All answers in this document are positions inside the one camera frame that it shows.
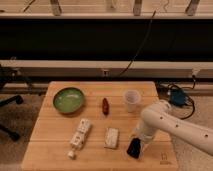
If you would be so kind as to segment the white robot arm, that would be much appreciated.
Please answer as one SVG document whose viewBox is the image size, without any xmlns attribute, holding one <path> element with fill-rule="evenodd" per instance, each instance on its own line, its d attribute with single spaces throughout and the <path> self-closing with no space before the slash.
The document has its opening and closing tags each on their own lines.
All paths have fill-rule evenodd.
<svg viewBox="0 0 213 171">
<path fill-rule="evenodd" d="M 156 132 L 162 130 L 213 156 L 213 129 L 174 117 L 171 110 L 171 105 L 165 100 L 146 106 L 140 113 L 134 135 L 143 143 L 149 143 Z"/>
</svg>

